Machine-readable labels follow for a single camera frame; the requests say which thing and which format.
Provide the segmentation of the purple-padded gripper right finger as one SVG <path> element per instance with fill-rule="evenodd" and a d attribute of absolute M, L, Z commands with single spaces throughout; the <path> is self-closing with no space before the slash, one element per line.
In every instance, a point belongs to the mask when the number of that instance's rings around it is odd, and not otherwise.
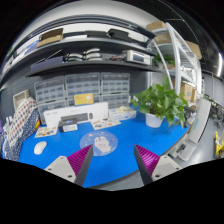
<path fill-rule="evenodd" d="M 134 156 L 144 185 L 181 170 L 168 155 L 158 156 L 139 145 L 134 146 Z"/>

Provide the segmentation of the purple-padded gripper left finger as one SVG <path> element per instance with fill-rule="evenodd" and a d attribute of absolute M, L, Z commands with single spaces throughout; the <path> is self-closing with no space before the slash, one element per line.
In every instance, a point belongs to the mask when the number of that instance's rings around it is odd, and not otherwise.
<path fill-rule="evenodd" d="M 76 185 L 84 184 L 93 157 L 93 146 L 86 146 L 70 156 L 59 156 L 45 170 Z"/>

